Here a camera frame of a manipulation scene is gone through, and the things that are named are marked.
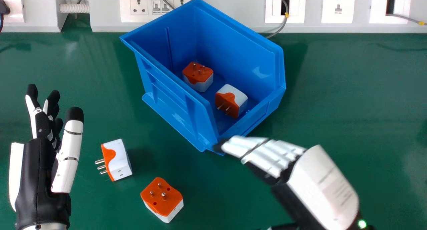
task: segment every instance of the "orange and white plug adapter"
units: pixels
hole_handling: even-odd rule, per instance
[[[184,82],[199,92],[205,92],[214,82],[214,71],[196,62],[189,63],[182,74]]]
[[[248,97],[230,84],[224,85],[215,94],[215,106],[226,115],[238,118],[246,110]]]
[[[103,159],[95,161],[95,164],[105,163],[98,167],[101,174],[108,173],[111,181],[117,181],[132,175],[131,163],[122,139],[101,144]]]
[[[184,207],[184,200],[178,190],[163,178],[156,177],[142,192],[141,198],[154,215],[169,223]]]

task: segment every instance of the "blue plastic bin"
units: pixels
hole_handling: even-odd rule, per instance
[[[202,0],[120,38],[135,53],[143,101],[199,151],[212,150],[220,139],[247,135],[278,107],[286,89],[282,48]],[[182,80],[191,61],[214,71],[206,92]],[[215,107],[215,93],[224,84],[249,98],[238,119]]]

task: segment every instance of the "white flexible hose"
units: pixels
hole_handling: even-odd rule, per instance
[[[89,4],[60,4],[61,13],[89,13]]]

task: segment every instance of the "black plug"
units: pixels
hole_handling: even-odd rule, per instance
[[[6,5],[4,0],[0,0],[0,14],[7,15],[10,13],[10,8]]]

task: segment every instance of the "black opening in outlet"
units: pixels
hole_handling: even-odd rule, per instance
[[[285,0],[285,2],[286,2],[286,4],[288,5],[288,8],[289,8],[289,0]],[[280,15],[285,15],[285,13],[286,13],[286,6],[285,6],[285,4],[283,3],[283,0],[282,0],[282,8],[280,9]]]
[[[387,0],[386,14],[395,13],[395,2],[396,0]]]

